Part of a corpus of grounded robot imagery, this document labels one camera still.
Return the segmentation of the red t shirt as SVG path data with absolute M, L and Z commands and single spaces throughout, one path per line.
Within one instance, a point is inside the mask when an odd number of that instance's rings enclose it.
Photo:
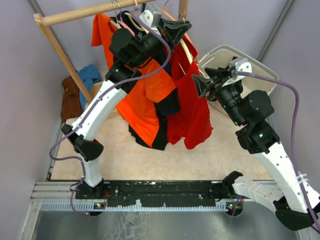
M 184 138 L 185 147 L 191 150 L 210 137 L 213 127 L 207 100 L 198 97 L 192 79 L 193 74 L 199 74 L 199 67 L 194 60 L 198 52 L 186 37 L 182 39 L 191 54 L 192 61 L 188 60 L 180 43 L 175 46 L 170 64 L 172 80 L 177 87 L 180 111 L 166 117 L 167 140 L 174 145 Z

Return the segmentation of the beige wooden hanger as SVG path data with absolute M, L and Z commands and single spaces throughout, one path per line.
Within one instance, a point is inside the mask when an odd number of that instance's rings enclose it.
M 186 21 L 185 15 L 183 13 L 179 13 L 178 18 L 180 19 L 180 17 L 182 18 L 183 22 L 185 23 L 185 21 Z M 188 34 L 186 33 L 184 36 L 193 45 L 193 43 L 192 43 L 190 37 L 188 36 Z M 185 52 L 185 55 L 186 55 L 186 58 L 187 58 L 188 62 L 191 64 L 194 61 L 197 65 L 199 65 L 199 57 L 198 56 L 193 56 L 191 54 L 191 52 L 190 52 L 190 50 L 189 50 L 189 48 L 188 48 L 188 46 L 187 46 L 187 44 L 186 44 L 186 42 L 184 41 L 183 38 L 180 40 L 180 44 L 182 46 L 182 49 Z M 185 71 L 184 71 L 184 69 L 183 69 L 183 67 L 181 66 L 180 63 L 179 63 L 179 66 L 180 66 L 181 70 L 185 73 Z

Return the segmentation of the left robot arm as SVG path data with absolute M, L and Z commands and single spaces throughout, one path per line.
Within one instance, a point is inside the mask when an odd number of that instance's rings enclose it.
M 64 125 L 62 132 L 73 145 L 81 162 L 81 184 L 97 199 L 103 195 L 99 156 L 104 147 L 96 135 L 113 109 L 128 122 L 147 144 L 152 144 L 159 131 L 156 104 L 172 105 L 177 88 L 172 78 L 154 56 L 162 49 L 171 53 L 191 28 L 189 21 L 160 19 L 156 29 L 136 38 L 127 28 L 119 28 L 108 35 L 112 66 L 106 74 L 100 92 L 72 125 Z

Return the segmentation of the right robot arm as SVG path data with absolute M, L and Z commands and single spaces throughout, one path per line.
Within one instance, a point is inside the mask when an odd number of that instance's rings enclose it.
M 275 111 L 267 92 L 253 90 L 242 97 L 242 78 L 249 73 L 234 67 L 206 68 L 205 72 L 207 78 L 191 76 L 198 96 L 220 103 L 239 127 L 235 134 L 240 146 L 259 160 L 277 184 L 272 188 L 233 171 L 223 179 L 217 196 L 249 198 L 272 211 L 292 231 L 318 231 L 320 195 L 297 170 L 296 161 L 288 156 L 280 137 L 267 122 Z

